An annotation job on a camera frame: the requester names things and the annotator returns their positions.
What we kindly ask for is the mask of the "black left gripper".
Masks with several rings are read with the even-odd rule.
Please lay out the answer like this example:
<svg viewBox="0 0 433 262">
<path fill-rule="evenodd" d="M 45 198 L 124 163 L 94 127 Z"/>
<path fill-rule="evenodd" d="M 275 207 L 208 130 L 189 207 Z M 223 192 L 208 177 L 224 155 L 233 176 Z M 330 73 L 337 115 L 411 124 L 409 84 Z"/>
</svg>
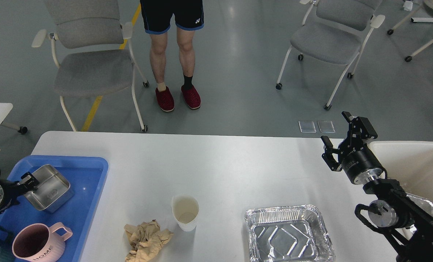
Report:
<svg viewBox="0 0 433 262">
<path fill-rule="evenodd" d="M 24 192 L 30 192 L 37 190 L 39 184 L 40 181 L 31 172 L 22 175 L 19 182 L 0 179 L 0 214 L 10 207 L 20 204 L 20 201 L 17 200 L 19 197 L 17 187 L 19 185 Z"/>
</svg>

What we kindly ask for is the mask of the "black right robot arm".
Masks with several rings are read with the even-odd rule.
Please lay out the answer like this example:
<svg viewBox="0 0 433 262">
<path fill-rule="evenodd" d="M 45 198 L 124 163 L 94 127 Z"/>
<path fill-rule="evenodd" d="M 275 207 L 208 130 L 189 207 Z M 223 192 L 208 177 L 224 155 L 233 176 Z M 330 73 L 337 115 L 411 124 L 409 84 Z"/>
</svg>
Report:
<svg viewBox="0 0 433 262">
<path fill-rule="evenodd" d="M 344 171 L 352 184 L 377 199 L 369 205 L 358 204 L 355 216 L 369 229 L 383 235 L 397 252 L 398 262 L 433 262 L 433 216 L 408 196 L 396 179 L 369 149 L 367 141 L 377 132 L 368 118 L 343 111 L 349 129 L 335 148 L 328 136 L 321 136 L 323 160 L 332 171 Z"/>
</svg>

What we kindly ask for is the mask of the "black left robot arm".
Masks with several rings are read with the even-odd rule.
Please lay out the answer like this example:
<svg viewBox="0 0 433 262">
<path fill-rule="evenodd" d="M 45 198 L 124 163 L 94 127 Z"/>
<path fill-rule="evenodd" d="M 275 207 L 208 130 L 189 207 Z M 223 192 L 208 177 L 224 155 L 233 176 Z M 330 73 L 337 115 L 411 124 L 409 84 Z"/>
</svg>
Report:
<svg viewBox="0 0 433 262">
<path fill-rule="evenodd" d="M 27 192 L 37 190 L 40 181 L 30 172 L 26 172 L 21 181 L 0 179 L 0 214 L 12 206 L 20 204 L 17 198 Z"/>
</svg>

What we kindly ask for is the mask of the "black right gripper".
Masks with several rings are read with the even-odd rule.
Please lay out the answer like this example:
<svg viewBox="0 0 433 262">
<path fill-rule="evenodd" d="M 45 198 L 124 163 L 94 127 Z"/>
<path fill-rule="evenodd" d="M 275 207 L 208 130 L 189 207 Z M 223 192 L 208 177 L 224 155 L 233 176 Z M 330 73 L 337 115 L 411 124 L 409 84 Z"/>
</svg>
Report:
<svg viewBox="0 0 433 262">
<path fill-rule="evenodd" d="M 342 115 L 349 124 L 347 136 L 338 148 L 333 147 L 328 136 L 321 136 L 323 160 L 331 171 L 344 171 L 352 184 L 366 184 L 381 178 L 386 169 L 367 143 L 370 139 L 378 138 L 374 127 L 366 117 L 353 116 L 348 111 L 342 111 Z"/>
</svg>

